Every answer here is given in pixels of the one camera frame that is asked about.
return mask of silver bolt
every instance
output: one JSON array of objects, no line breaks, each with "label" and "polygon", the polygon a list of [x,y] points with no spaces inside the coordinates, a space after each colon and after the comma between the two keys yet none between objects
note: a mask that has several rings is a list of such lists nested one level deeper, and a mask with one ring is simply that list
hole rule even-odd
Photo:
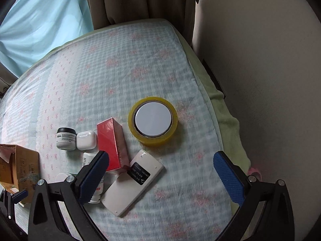
[{"label": "silver bolt", "polygon": [[255,176],[249,176],[248,180],[250,180],[250,182],[255,182],[256,181],[256,177]]},{"label": "silver bolt", "polygon": [[285,182],[284,182],[282,179],[279,179],[279,180],[278,180],[278,184],[279,184],[280,186],[284,186],[284,185],[285,185]]},{"label": "silver bolt", "polygon": [[74,176],[69,176],[68,178],[66,178],[66,181],[67,182],[73,182],[75,180],[75,177]]},{"label": "silver bolt", "polygon": [[45,180],[44,180],[44,179],[41,179],[41,180],[38,181],[37,184],[38,184],[39,186],[42,186],[44,183],[45,183]]}]

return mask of checkered bedsheet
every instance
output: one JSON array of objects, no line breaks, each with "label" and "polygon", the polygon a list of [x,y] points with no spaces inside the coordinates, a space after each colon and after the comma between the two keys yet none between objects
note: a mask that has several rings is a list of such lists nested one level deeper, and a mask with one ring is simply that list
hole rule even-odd
[{"label": "checkered bedsheet", "polygon": [[[57,129],[96,130],[114,117],[130,159],[143,148],[165,169],[121,218],[102,204],[85,204],[102,233],[109,240],[215,240],[231,207],[212,164],[222,145],[202,90],[168,22],[103,30],[45,57],[10,88],[0,103],[0,142],[37,150],[41,178],[52,182],[58,173],[77,173],[82,159],[81,151],[56,148]],[[127,125],[132,105],[147,96],[165,98],[179,116],[174,137],[156,149],[141,145]],[[113,180],[106,175],[105,187]],[[16,213],[27,231],[28,206],[17,206]]]}]

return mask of light blue curtain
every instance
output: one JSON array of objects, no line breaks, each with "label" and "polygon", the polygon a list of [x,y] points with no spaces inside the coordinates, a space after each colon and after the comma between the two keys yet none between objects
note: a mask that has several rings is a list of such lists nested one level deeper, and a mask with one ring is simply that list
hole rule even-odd
[{"label": "light blue curtain", "polygon": [[53,48],[90,31],[87,0],[17,0],[0,26],[0,62],[20,77]]}]

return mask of white wall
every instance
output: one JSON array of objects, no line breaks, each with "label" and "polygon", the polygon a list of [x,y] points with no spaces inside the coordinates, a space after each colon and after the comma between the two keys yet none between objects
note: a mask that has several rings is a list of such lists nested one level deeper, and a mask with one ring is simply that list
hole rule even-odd
[{"label": "white wall", "polygon": [[200,0],[193,47],[252,165],[285,180],[302,240],[321,213],[321,23],[306,0]]}]

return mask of black lid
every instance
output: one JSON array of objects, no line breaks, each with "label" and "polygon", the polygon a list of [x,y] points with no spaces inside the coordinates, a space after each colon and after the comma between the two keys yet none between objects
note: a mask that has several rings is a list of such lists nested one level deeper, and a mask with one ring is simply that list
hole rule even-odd
[{"label": "black lid", "polygon": [[69,133],[72,133],[72,134],[76,134],[76,131],[74,129],[71,129],[71,128],[59,128],[57,133],[59,132],[69,132]]}]

